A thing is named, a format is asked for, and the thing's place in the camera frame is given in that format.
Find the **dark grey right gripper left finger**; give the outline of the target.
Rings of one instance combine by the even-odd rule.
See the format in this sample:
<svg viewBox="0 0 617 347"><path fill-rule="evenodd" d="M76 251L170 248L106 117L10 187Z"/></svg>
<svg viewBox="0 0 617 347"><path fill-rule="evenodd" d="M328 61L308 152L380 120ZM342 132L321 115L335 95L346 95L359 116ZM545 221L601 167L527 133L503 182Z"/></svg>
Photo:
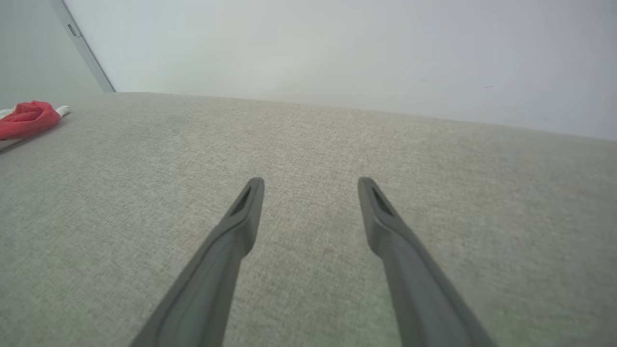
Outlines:
<svg viewBox="0 0 617 347"><path fill-rule="evenodd" d="M220 347L241 261L258 232L265 182L247 182L132 341L133 347Z"/></svg>

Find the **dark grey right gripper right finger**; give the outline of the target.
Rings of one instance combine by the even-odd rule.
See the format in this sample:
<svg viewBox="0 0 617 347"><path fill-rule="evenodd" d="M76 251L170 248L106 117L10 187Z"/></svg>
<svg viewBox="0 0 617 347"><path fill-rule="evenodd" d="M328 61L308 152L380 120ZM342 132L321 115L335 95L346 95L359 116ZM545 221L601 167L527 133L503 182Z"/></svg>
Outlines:
<svg viewBox="0 0 617 347"><path fill-rule="evenodd" d="M358 180L370 249L386 273L404 347L493 347L494 341L377 183Z"/></svg>

